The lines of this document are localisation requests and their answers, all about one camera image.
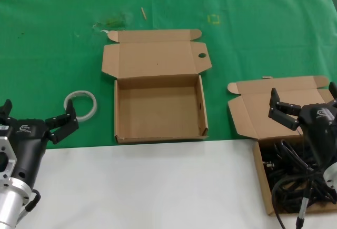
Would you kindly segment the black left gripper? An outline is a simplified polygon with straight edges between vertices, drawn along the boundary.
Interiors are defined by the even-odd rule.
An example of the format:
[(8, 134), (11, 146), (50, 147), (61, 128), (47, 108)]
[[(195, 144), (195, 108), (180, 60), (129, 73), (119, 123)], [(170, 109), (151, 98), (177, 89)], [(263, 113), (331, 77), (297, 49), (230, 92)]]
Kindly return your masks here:
[(12, 102), (7, 99), (0, 108), (0, 122), (8, 126), (1, 136), (8, 138), (16, 156), (14, 169), (8, 177), (18, 179), (30, 188), (34, 187), (47, 142), (57, 144), (74, 133), (79, 124), (71, 99), (66, 104), (65, 114), (44, 120), (10, 118)]

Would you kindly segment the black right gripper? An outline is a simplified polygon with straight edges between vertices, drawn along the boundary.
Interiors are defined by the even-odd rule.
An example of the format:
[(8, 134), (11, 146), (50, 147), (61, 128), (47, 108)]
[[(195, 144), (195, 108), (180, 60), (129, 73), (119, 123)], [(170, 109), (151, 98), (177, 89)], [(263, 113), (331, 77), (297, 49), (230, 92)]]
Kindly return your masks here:
[(290, 130), (296, 131), (300, 126), (315, 160), (324, 170), (336, 162), (336, 107), (333, 106), (337, 102), (336, 83), (330, 82), (328, 90), (333, 99), (327, 104), (301, 107), (281, 102), (276, 88), (272, 88), (268, 114), (269, 118)]

